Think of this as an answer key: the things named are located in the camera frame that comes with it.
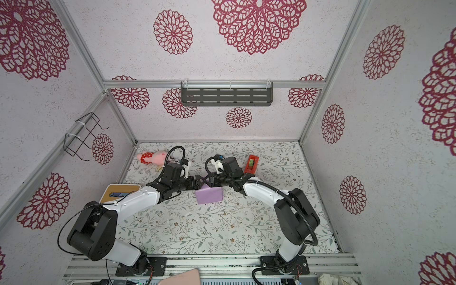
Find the pink stuffed toy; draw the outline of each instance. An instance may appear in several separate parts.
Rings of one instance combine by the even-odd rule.
[[[139,153],[136,157],[140,160],[141,163],[152,163],[159,167],[163,167],[165,165],[165,158],[167,153],[167,151],[157,151],[156,153],[143,151],[142,153]]]

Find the purple sponge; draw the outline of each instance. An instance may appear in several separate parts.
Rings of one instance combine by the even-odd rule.
[[[214,203],[223,201],[223,189],[221,187],[209,187],[204,184],[200,190],[195,191],[198,204]]]

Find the floral tabletop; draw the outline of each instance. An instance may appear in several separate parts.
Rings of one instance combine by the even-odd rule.
[[[279,189],[301,189],[320,217],[316,230],[319,244],[308,246],[305,252],[339,252],[297,142],[142,143],[138,153],[176,145],[182,145],[186,158],[194,162],[190,175],[205,176],[204,162],[215,154],[236,157],[241,168],[250,154],[257,155],[257,177]],[[171,156],[179,160],[181,154],[176,150]],[[158,174],[156,166],[134,157],[124,183],[145,185]],[[223,187],[221,202],[199,205],[194,192],[183,191],[174,199],[140,211],[120,221],[117,238],[149,254],[270,254],[285,237],[273,208]]]

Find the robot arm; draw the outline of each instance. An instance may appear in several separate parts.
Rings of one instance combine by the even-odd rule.
[[[298,213],[294,213],[290,203],[277,192],[281,191],[295,202],[313,230],[320,224],[320,219],[304,193],[298,188],[292,191],[273,191],[260,185],[257,177],[244,174],[234,157],[220,156],[220,159],[217,159],[218,161],[214,159],[214,164],[219,175],[210,173],[207,177],[202,178],[203,182],[209,177],[209,182],[205,183],[213,187],[228,185],[243,195],[254,197],[273,207],[281,230],[286,237],[276,254],[277,263],[291,261],[306,246],[304,239],[310,234],[310,231],[302,217]],[[173,197],[173,193],[201,188],[201,181],[198,179],[201,177],[197,176],[195,179],[188,176],[187,170],[188,168],[185,169],[180,164],[170,162],[165,166],[163,175],[159,177],[160,180],[156,179],[141,190],[115,200],[112,204],[99,204],[95,201],[88,203],[68,235],[68,244],[91,260],[117,261],[130,267],[131,273],[135,275],[145,274],[148,267],[147,254],[131,244],[115,239],[117,221],[122,221],[136,212],[169,199]]]

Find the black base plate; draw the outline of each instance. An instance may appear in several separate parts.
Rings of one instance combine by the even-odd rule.
[[[274,256],[261,256],[259,259],[260,259],[260,264],[262,267],[269,267],[269,266],[277,265],[274,262],[274,259],[275,259]],[[299,256],[297,261],[295,262],[295,265],[293,265],[293,267],[290,268],[289,272],[285,272],[285,274],[298,275],[298,268],[299,268],[300,274],[302,274],[302,275],[309,274],[309,266],[307,265],[307,259],[305,256]],[[282,273],[279,272],[278,269],[275,269],[275,270],[261,271],[261,274],[263,274],[263,275],[280,275]]]
[[[154,268],[152,276],[163,276],[166,268],[166,257],[148,257],[149,265]],[[136,276],[129,272],[130,267],[119,263],[120,267],[117,268],[115,275],[118,277]],[[150,269],[148,269],[142,276],[150,276]]]

